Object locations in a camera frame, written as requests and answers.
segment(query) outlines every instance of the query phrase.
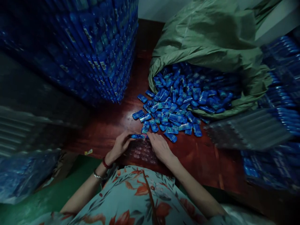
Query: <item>silver bracelet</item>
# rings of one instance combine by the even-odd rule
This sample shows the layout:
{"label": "silver bracelet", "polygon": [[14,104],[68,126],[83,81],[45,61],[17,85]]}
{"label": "silver bracelet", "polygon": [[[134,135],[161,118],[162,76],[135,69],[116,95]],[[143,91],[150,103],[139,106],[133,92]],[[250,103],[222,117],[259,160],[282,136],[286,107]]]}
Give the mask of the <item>silver bracelet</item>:
{"label": "silver bracelet", "polygon": [[101,176],[96,174],[96,169],[94,169],[94,177],[103,180],[104,178],[102,178]]}

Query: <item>person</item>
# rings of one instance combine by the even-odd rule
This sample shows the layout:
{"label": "person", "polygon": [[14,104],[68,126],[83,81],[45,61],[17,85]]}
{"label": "person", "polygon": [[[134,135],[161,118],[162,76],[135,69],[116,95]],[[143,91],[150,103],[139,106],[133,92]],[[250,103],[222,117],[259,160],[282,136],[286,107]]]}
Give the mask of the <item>person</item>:
{"label": "person", "polygon": [[32,225],[236,224],[182,166],[166,140],[155,133],[147,133],[154,153],[192,201],[175,185],[175,179],[138,166],[117,170],[96,194],[108,167],[134,140],[130,134],[125,131],[116,138],[112,150],[59,213],[47,213]]}

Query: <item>woman's left hand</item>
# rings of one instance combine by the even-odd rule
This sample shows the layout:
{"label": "woman's left hand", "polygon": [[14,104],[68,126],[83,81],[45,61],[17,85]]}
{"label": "woman's left hand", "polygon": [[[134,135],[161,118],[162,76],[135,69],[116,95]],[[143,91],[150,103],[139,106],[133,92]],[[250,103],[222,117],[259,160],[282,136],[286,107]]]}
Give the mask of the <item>woman's left hand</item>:
{"label": "woman's left hand", "polygon": [[130,138],[130,135],[134,133],[135,132],[126,130],[116,138],[115,145],[113,146],[112,150],[109,153],[107,153],[105,157],[105,163],[108,166],[113,164],[113,162],[126,151],[131,141],[135,140],[133,138]]}

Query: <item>floral dress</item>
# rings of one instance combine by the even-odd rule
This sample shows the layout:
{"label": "floral dress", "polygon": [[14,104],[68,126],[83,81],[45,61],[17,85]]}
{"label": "floral dress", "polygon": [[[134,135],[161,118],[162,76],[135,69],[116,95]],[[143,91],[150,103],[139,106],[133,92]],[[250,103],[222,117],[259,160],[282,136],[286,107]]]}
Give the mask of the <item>floral dress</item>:
{"label": "floral dress", "polygon": [[31,225],[235,224],[229,215],[207,220],[175,186],[175,179],[152,170],[126,166],[117,170],[77,214],[51,212]]}

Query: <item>woman's right hand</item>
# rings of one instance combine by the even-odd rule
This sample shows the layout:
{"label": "woman's right hand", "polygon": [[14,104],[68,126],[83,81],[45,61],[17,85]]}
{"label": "woman's right hand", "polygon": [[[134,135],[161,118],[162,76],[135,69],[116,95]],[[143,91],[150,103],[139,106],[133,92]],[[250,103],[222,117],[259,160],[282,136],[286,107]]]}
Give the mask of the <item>woman's right hand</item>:
{"label": "woman's right hand", "polygon": [[171,152],[168,143],[161,135],[150,132],[147,132],[147,135],[151,142],[152,149],[160,161],[167,164],[176,158],[176,156]]}

